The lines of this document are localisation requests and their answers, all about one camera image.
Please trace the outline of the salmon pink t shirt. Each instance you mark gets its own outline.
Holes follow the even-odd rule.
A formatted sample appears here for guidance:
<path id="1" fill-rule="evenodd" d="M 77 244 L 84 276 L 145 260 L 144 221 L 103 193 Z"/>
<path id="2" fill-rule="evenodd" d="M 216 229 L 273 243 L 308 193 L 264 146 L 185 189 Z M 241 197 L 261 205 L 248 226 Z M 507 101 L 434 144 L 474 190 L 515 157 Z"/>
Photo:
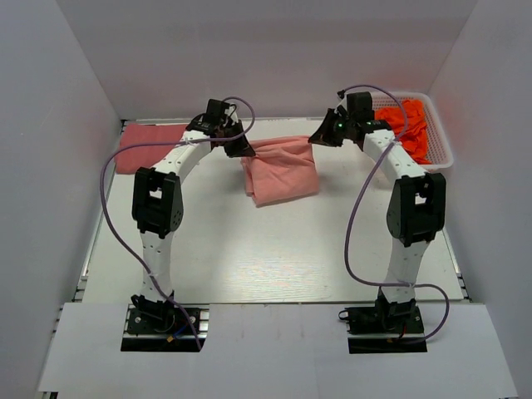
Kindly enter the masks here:
<path id="1" fill-rule="evenodd" d="M 320 190 L 313 147 L 304 135 L 255 140 L 255 156 L 240 163 L 245 194 L 263 207 L 315 195 Z"/>

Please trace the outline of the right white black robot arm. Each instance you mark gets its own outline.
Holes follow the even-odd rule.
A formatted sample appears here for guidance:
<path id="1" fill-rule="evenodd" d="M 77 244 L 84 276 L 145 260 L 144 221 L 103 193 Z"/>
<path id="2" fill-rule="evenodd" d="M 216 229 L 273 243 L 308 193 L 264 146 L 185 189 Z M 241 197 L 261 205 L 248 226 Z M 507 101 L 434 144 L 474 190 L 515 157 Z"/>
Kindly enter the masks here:
<path id="1" fill-rule="evenodd" d="M 373 169 L 381 171 L 392 184 L 386 212 L 392 254 L 385 280 L 375 285 L 378 295 L 374 310 L 377 325 L 392 332 L 414 313 L 422 257 L 445 223 L 446 180 L 442 174 L 418 165 L 386 121 L 357 121 L 341 106 L 327 110 L 308 141 L 340 147 L 345 140 L 357 144 L 373 160 Z"/>

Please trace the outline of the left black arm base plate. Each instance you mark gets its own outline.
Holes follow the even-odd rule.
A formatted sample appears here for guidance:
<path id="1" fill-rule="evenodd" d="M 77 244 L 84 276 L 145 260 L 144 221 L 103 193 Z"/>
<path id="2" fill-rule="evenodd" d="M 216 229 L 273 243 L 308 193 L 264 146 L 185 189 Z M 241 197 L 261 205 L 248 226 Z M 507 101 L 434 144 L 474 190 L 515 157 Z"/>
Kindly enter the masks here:
<path id="1" fill-rule="evenodd" d="M 165 321 L 128 307 L 121 339 L 122 352 L 198 353 L 200 348 L 183 313 L 175 308 Z"/>

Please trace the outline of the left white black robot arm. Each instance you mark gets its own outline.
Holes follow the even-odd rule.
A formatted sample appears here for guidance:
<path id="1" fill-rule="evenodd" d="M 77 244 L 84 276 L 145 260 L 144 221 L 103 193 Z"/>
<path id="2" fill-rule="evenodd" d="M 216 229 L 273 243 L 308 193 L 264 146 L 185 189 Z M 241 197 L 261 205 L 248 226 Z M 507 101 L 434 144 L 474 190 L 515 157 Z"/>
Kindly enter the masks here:
<path id="1" fill-rule="evenodd" d="M 170 255 L 175 231 L 184 217 L 182 184 L 218 145 L 224 147 L 229 158 L 255 155 L 244 135 L 242 121 L 234 118 L 218 125 L 191 122 L 182 141 L 154 166 L 139 168 L 134 178 L 132 217 L 142 242 L 143 279 L 140 292 L 131 300 L 159 332 L 168 331 L 175 324 Z"/>

